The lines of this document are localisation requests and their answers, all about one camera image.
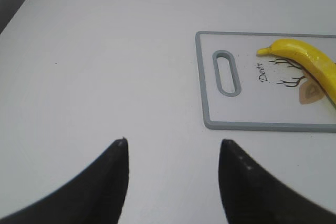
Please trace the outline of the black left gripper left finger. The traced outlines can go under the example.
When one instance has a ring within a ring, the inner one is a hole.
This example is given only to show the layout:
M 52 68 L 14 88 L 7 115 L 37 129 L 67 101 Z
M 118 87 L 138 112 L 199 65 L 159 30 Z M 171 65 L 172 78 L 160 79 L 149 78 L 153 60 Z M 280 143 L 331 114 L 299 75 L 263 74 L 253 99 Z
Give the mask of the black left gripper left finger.
M 129 183 L 129 148 L 118 139 L 71 181 L 1 223 L 118 223 Z

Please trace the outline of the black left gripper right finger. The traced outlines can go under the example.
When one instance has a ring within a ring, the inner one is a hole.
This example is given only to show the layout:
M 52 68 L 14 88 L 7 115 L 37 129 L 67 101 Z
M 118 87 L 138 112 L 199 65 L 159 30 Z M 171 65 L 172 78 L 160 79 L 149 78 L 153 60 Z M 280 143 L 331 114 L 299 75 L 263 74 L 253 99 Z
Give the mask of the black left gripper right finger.
M 283 184 L 233 140 L 222 140 L 218 183 L 229 223 L 335 223 L 334 213 Z

